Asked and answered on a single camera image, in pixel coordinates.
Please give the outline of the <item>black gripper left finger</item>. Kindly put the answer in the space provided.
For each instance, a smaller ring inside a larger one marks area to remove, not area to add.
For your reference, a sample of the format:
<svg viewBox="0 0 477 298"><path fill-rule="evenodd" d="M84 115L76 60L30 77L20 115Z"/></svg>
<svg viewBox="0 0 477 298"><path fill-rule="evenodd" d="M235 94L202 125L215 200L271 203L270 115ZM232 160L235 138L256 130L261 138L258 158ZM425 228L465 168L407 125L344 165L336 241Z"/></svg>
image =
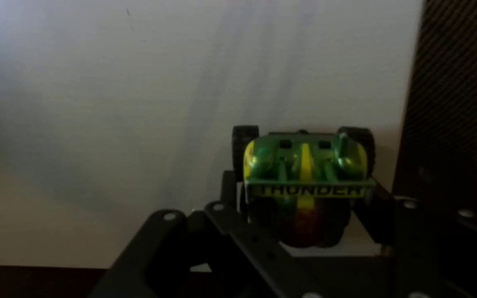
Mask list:
<svg viewBox="0 0 477 298"><path fill-rule="evenodd" d="M203 209L147 216L87 298L276 298Z"/></svg>

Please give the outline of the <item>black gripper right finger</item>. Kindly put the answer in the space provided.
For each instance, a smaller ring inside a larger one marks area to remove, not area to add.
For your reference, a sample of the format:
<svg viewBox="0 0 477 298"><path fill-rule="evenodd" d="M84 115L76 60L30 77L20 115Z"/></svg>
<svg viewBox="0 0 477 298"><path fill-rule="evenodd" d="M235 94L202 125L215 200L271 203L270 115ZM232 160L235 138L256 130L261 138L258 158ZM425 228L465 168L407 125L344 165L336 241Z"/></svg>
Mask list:
<svg viewBox="0 0 477 298"><path fill-rule="evenodd" d="M354 204L369 236L387 248L394 298L477 298L477 213L376 185Z"/></svg>

